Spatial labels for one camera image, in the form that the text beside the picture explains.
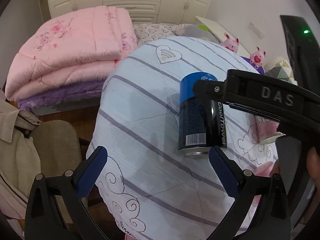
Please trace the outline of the person's hand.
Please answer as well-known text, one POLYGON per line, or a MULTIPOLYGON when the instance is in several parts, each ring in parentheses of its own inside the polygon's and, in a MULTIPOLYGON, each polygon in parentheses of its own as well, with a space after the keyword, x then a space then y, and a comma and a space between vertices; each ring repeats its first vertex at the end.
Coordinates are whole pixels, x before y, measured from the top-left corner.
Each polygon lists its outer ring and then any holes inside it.
MULTIPOLYGON (((313 147, 308 152, 307 160, 306 160, 306 166, 307 171, 310 175, 310 177, 314 180, 315 184, 319 184, 319 178, 320 178, 320 160, 319 160, 319 154, 316 151, 316 148, 313 147)), ((274 163, 274 166, 269 174, 269 177, 271 177, 274 173, 279 173, 279 161, 277 160, 274 163)))

